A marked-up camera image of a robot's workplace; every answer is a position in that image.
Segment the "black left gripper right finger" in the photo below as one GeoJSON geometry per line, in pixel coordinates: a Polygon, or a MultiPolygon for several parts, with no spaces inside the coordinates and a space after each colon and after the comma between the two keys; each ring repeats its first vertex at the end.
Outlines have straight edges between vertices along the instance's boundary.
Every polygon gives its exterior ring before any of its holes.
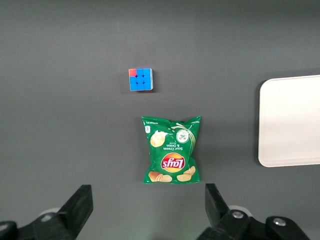
{"type": "Polygon", "coordinates": [[[205,211],[210,222],[197,240],[241,240],[250,217],[239,209],[230,209],[214,183],[205,185],[205,211]]]}

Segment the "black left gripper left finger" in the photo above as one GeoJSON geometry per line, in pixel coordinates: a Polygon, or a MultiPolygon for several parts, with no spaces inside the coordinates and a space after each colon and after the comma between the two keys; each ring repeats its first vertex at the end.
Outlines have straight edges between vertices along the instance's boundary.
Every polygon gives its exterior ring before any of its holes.
{"type": "Polygon", "coordinates": [[[40,215],[32,229],[36,240],[75,240],[93,212],[91,185],[81,185],[57,212],[40,215]]]}

